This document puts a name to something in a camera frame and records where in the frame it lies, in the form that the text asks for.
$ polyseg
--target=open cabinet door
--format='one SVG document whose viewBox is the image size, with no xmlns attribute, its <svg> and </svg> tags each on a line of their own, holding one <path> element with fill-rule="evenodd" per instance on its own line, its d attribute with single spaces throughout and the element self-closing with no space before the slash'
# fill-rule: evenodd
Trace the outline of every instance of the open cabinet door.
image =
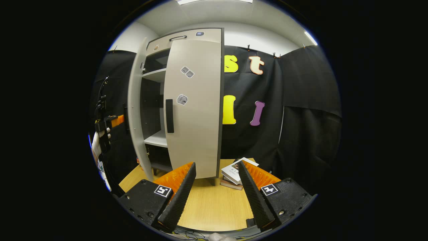
<svg viewBox="0 0 428 241">
<path fill-rule="evenodd" d="M 172 168 L 196 163 L 196 178 L 218 177 L 222 117 L 222 43 L 174 40 L 164 87 L 165 132 Z"/>
<path fill-rule="evenodd" d="M 144 38 L 132 64 L 128 85 L 128 122 L 132 144 L 138 160 L 140 160 L 140 165 L 147 176 L 147 180 L 153 181 L 152 165 L 147 157 L 146 146 L 144 145 L 140 113 L 141 78 L 143 76 L 143 65 L 146 61 L 147 42 L 147 38 Z"/>
</svg>

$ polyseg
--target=hand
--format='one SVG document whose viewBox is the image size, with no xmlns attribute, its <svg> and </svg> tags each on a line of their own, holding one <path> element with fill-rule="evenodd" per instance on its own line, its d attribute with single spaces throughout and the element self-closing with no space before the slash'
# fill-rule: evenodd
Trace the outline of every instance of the hand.
<svg viewBox="0 0 428 241">
<path fill-rule="evenodd" d="M 110 132 L 110 128 L 107 128 L 107 137 L 110 139 L 111 135 L 108 134 Z M 92 155 L 94 156 L 94 160 L 97 163 L 98 157 L 101 154 L 101 146 L 100 146 L 100 137 L 104 136 L 105 131 L 95 132 L 94 139 L 92 140 Z"/>
</svg>

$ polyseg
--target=ceiling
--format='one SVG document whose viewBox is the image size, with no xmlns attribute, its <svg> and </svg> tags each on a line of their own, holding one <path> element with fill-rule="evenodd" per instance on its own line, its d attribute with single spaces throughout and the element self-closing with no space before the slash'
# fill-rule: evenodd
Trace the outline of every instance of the ceiling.
<svg viewBox="0 0 428 241">
<path fill-rule="evenodd" d="M 261 0 L 245 3 L 235 0 L 203 0 L 179 5 L 169 0 L 137 19 L 162 36 L 180 27 L 205 22 L 236 22 L 277 33 L 297 46 L 313 45 L 304 29 L 288 15 Z"/>
</svg>

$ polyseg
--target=cabinet handle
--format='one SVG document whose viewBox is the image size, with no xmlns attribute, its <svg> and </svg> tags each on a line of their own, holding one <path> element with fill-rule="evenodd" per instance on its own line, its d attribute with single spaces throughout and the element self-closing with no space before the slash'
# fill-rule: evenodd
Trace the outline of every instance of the cabinet handle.
<svg viewBox="0 0 428 241">
<path fill-rule="evenodd" d="M 183 35 L 183 36 L 178 36 L 178 37 L 173 37 L 173 38 L 170 38 L 169 40 L 170 40 L 170 41 L 172 41 L 173 39 L 176 39 L 176 38 L 180 38 L 180 37 L 184 37 L 184 38 L 187 38 L 187 35 Z"/>
<path fill-rule="evenodd" d="M 174 133 L 174 118 L 172 112 L 172 99 L 165 100 L 166 131 Z"/>
</svg>

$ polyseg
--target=book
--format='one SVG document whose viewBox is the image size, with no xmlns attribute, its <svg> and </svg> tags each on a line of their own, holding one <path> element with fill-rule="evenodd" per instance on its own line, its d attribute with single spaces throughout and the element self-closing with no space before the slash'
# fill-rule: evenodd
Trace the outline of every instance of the book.
<svg viewBox="0 0 428 241">
<path fill-rule="evenodd" d="M 225 186 L 225 187 L 234 188 L 237 190 L 242 190 L 242 188 L 243 188 L 243 186 L 240 184 L 236 185 L 235 183 L 228 181 L 228 179 L 224 176 L 223 176 L 223 179 L 220 180 L 220 185 Z"/>
<path fill-rule="evenodd" d="M 241 178 L 239 178 L 239 165 L 237 164 L 238 162 L 240 162 L 241 160 L 249 162 L 255 166 L 258 166 L 257 163 L 243 157 L 239 160 L 237 160 L 236 162 L 230 164 L 229 166 L 226 166 L 225 168 L 221 169 L 221 174 L 223 174 L 224 177 L 226 177 L 229 181 L 231 181 L 232 183 L 234 183 L 235 185 L 238 184 L 242 184 L 241 182 Z"/>
</svg>

